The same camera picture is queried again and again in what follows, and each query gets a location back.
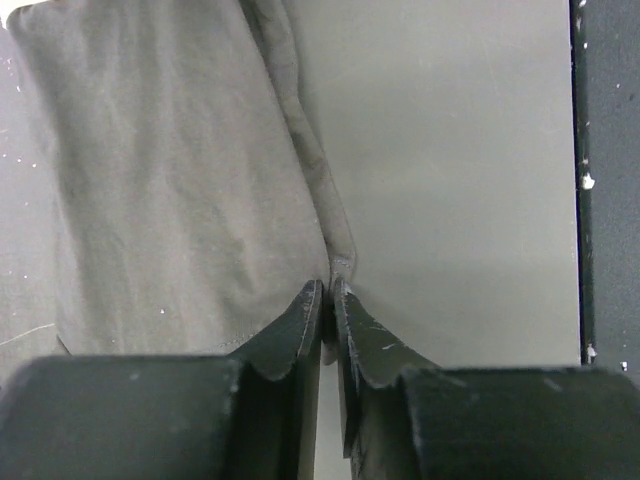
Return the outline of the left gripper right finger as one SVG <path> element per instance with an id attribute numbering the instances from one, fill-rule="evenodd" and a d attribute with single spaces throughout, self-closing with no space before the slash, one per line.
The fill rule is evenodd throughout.
<path id="1" fill-rule="evenodd" d="M 420 479 L 406 371 L 437 365 L 364 308 L 346 280 L 334 285 L 343 456 L 353 479 Z"/>

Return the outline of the grey underwear white waistband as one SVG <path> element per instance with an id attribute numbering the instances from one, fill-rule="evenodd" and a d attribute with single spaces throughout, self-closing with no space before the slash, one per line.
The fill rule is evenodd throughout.
<path id="1" fill-rule="evenodd" d="M 54 179 L 73 355 L 226 353 L 355 248 L 280 1 L 18 2 L 1 14 Z"/>

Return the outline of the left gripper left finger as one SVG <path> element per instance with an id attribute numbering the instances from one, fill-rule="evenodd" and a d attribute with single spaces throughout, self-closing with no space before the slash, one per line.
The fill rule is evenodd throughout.
<path id="1" fill-rule="evenodd" d="M 314 476 L 323 285 L 232 352 L 243 362 L 229 444 L 231 479 Z"/>

